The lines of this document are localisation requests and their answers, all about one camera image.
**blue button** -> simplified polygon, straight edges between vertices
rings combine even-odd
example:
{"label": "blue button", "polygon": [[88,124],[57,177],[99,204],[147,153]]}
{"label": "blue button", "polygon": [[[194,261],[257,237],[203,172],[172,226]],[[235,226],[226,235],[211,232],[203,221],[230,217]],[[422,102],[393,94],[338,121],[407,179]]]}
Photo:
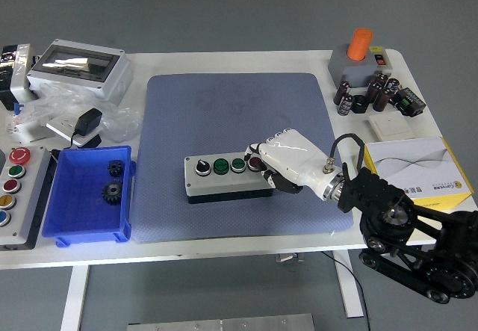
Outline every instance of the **blue button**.
{"label": "blue button", "polygon": [[5,226],[10,222],[10,213],[6,211],[0,211],[0,227]]}

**push button box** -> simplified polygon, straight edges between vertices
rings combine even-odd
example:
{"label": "push button box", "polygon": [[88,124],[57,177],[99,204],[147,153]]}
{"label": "push button box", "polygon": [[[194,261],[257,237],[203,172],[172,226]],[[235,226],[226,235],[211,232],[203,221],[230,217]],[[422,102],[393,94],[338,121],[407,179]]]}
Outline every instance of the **push button box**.
{"label": "push button box", "polygon": [[250,163],[253,158],[246,163],[243,157],[243,152],[186,157],[187,201],[197,204],[272,196],[273,189],[259,172],[258,165]]}
{"label": "push button box", "polygon": [[49,160],[50,153],[41,146],[10,151],[0,174],[0,250],[34,246],[38,230],[32,242],[31,228]]}

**white robotic hand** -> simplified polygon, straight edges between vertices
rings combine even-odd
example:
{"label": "white robotic hand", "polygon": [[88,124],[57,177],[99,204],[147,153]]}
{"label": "white robotic hand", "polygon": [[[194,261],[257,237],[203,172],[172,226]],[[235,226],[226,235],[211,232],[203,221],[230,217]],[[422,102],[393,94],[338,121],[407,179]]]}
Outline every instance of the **white robotic hand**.
{"label": "white robotic hand", "polygon": [[310,187],[325,201],[338,201],[343,183],[341,168],[295,129],[285,129],[265,143],[251,144],[244,160],[260,155],[261,173],[273,188],[298,193]]}

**gear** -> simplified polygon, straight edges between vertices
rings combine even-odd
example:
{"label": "gear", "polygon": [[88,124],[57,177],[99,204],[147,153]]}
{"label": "gear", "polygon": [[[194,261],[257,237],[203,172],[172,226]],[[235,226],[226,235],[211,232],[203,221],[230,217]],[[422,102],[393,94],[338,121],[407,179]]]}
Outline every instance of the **gear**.
{"label": "gear", "polygon": [[124,169],[122,161],[110,161],[110,164],[108,165],[108,172],[110,172],[110,176],[114,178],[121,176]]}
{"label": "gear", "polygon": [[110,205],[121,203],[122,182],[115,180],[107,183],[102,190],[103,199]]}

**black power adapter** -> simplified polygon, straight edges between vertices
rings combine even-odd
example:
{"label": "black power adapter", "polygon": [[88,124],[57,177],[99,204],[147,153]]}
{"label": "black power adapter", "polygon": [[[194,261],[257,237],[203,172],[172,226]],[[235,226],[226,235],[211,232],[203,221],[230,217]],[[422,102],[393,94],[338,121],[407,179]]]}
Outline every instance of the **black power adapter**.
{"label": "black power adapter", "polygon": [[102,120],[102,112],[96,108],[91,108],[88,112],[82,114],[78,118],[78,122],[75,125],[75,132],[73,135],[85,136],[91,133],[94,128],[99,126],[99,122]]}

